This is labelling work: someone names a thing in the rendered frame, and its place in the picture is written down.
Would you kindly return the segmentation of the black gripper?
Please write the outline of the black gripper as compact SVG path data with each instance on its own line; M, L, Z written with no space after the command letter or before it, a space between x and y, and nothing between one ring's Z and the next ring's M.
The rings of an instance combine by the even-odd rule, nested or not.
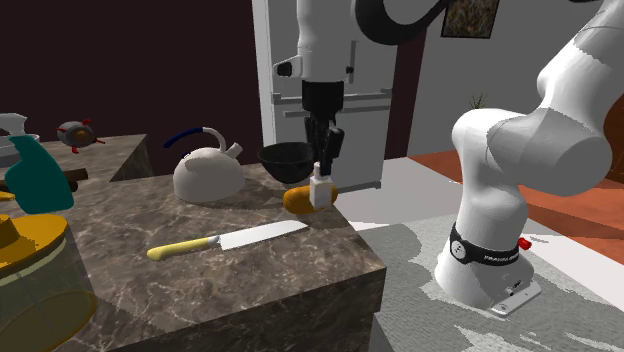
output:
M343 109L344 82L303 80L301 87L302 107L311 114L304 118L307 143L314 161L320 162L320 175L329 176L333 160L340 155L345 132L330 124L323 134L323 126L318 121L336 123L336 114Z

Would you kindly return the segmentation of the grey refrigerator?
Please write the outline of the grey refrigerator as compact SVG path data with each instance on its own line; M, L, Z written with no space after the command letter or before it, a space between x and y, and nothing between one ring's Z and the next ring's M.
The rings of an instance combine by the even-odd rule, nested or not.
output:
M345 131L332 179L341 192L381 186L396 59L394 46L370 41L359 30L353 0L252 0L263 144L306 140L299 77L279 77L275 64L298 54L297 6L320 5L318 24L337 19L338 61L354 71L343 77L344 108L336 115Z

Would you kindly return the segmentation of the black bowl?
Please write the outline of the black bowl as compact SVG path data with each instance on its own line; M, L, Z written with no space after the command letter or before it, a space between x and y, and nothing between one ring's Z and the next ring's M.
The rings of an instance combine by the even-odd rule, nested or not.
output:
M265 146L257 156L265 170L283 184L299 183L313 171L313 152L307 142L281 142Z

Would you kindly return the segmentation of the small white bottle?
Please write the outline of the small white bottle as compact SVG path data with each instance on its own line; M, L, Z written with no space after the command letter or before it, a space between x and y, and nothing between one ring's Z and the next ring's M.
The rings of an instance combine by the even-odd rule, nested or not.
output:
M332 204L333 181L329 175L321 174L321 164L314 164L314 171L309 182L309 200L314 210L323 210Z

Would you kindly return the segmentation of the orange bread loaf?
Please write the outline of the orange bread loaf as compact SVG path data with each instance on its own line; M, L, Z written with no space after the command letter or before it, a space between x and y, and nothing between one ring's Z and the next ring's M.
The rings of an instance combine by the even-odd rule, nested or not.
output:
M282 203L288 212L295 215L321 211L321 208L315 209L310 202L309 185L289 189L284 193Z

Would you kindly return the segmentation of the grey patterned robot stand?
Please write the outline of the grey patterned robot stand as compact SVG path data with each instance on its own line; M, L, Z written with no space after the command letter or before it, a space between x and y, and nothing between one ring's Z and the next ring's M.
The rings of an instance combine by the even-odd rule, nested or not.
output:
M508 317L473 309L434 278L452 216L361 231L387 267L370 352L624 352L624 312L534 252L541 294Z

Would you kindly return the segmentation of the grey round thing red spikes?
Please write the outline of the grey round thing red spikes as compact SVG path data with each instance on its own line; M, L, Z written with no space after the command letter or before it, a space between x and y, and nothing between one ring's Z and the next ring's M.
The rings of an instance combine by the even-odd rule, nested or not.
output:
M79 153L79 148L94 143L104 144L104 141L96 137L90 123L90 119L64 122L56 128L57 137L63 144L69 146L74 154Z

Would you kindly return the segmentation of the dark brown stick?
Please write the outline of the dark brown stick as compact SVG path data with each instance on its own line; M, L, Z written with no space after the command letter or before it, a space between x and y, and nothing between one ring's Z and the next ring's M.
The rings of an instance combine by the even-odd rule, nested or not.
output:
M88 179L88 173L85 168L67 170L67 171L64 171L63 174L65 175L68 181L68 185L70 187L71 192L76 192L78 190L79 181ZM0 191L7 192L7 193L10 192L4 180L0 181Z

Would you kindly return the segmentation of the teal spray bottle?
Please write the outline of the teal spray bottle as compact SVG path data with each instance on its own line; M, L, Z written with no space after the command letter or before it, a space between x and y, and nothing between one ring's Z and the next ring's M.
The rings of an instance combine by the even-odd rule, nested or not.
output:
M0 113L0 128L9 133L20 160L4 175L9 192L27 214L43 214L73 207L68 181L55 159L25 132L27 118L17 113Z

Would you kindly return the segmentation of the grey pot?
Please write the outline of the grey pot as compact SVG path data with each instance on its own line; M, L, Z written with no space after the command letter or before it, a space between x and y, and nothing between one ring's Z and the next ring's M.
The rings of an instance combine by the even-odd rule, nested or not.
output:
M9 140L9 136L0 136L0 169L11 167L20 160L19 152Z

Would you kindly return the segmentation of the glass jar with yellow lid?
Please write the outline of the glass jar with yellow lid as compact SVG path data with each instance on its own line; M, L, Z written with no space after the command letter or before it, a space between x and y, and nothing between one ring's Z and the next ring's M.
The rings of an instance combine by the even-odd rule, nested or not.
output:
M97 302L64 217L0 215L0 352L53 351Z

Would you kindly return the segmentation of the dark wall picture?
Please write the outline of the dark wall picture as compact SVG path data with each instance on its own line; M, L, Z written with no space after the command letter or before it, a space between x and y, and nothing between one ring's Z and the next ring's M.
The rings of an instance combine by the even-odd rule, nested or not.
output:
M441 36L489 39L500 0L451 0L444 15Z

